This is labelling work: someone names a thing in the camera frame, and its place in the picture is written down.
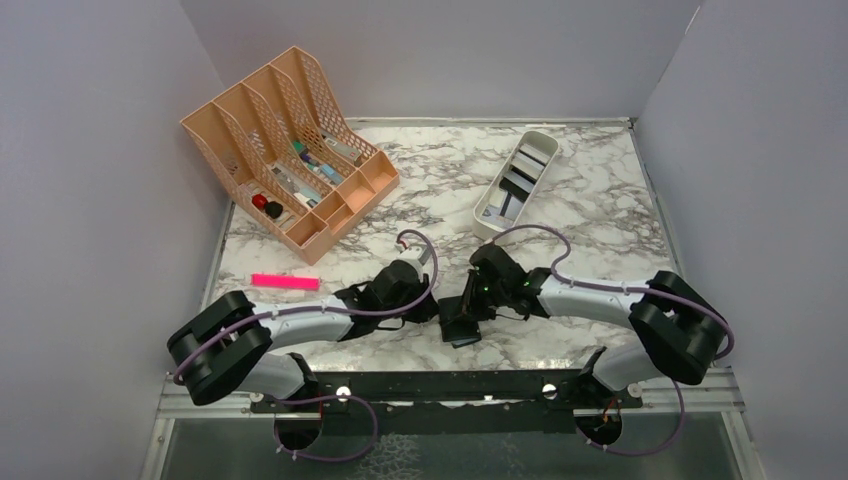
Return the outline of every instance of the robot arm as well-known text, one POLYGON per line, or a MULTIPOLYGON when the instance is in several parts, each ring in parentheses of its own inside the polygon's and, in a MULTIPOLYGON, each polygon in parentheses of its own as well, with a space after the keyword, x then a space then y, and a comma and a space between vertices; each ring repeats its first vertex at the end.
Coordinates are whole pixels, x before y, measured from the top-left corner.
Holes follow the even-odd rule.
MULTIPOLYGON (((253 304, 241 291, 220 297, 168 340, 177 365, 222 329, 265 314, 211 346, 182 374, 196 405, 208 405, 234 391, 261 392, 282 399, 314 396, 317 381, 300 355, 267 352, 311 341, 342 342, 378 329, 391 316, 339 313, 338 310, 381 312, 409 304, 429 285, 423 265, 429 252, 412 246, 369 281, 339 290, 323 300, 284 305, 253 304)), ((423 323, 438 312, 432 295, 403 313, 404 322, 423 323)))
POLYGON ((672 272, 659 271, 644 282, 601 280, 562 283, 549 268, 529 272, 499 246, 489 243, 471 256, 461 296, 439 300, 443 340, 458 348, 480 340, 477 322, 509 307, 524 318, 579 316, 630 328, 639 341, 595 352, 570 394, 593 403, 608 402, 631 383, 668 376, 697 385, 715 358, 724 329, 709 316, 650 293, 661 291, 715 311, 672 272), (580 285, 591 284, 595 288, 580 285))

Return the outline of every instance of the black metal plate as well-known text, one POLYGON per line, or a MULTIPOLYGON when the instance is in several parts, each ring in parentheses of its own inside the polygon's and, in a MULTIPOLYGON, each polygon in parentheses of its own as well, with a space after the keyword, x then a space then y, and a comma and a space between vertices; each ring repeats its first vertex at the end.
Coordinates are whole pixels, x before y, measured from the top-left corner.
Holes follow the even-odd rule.
MULTIPOLYGON (((558 394, 542 395, 545 384, 566 391, 580 370, 500 370, 470 372, 315 372, 322 394, 339 387, 371 402, 381 433, 501 433, 541 431, 573 433, 574 409, 597 408, 558 394), (508 404, 448 407, 437 402, 512 400, 508 404), (413 402, 411 406, 388 402, 413 402)), ((639 408, 642 401, 619 392, 621 408, 639 408)), ((251 405, 254 413, 284 413, 271 402, 251 405)), ((325 402, 322 431, 327 435, 367 435, 368 412, 355 402, 325 402)))

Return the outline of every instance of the white plastic tray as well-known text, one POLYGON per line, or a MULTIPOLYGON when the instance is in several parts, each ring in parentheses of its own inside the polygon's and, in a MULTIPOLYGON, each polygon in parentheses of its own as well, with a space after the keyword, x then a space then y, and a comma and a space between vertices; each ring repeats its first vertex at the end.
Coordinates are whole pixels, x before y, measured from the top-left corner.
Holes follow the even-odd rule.
POLYGON ((488 240, 516 225, 558 154, 556 139, 525 133, 474 207, 474 235, 488 240))

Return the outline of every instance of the bolt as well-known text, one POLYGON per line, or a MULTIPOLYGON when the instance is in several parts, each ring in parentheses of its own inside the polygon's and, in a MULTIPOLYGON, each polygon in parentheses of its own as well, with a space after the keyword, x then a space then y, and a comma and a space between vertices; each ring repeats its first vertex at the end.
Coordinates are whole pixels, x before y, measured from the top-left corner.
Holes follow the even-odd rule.
POLYGON ((633 398, 641 398, 642 397, 642 386, 638 383, 631 383, 627 386, 627 393, 630 394, 633 398))
MULTIPOLYGON (((338 390, 336 390, 336 395, 338 395, 340 397, 350 396, 350 388, 348 388, 346 386, 341 386, 341 387, 338 388, 338 390)), ((347 401, 347 399, 346 398, 340 398, 339 401, 344 403, 344 402, 347 401)))
POLYGON ((553 400, 556 398, 557 389, 551 383, 546 383, 544 387, 542 387, 542 395, 548 400, 553 400))

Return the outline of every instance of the black bottle cap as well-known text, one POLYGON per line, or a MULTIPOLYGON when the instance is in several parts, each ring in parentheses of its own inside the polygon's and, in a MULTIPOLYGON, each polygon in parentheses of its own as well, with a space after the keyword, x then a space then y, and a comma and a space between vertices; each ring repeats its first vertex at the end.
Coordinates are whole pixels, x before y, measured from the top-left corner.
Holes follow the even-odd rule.
POLYGON ((267 213, 269 217, 276 220, 280 218, 280 215, 283 214, 283 206, 277 202, 268 202, 265 204, 265 213, 267 213))

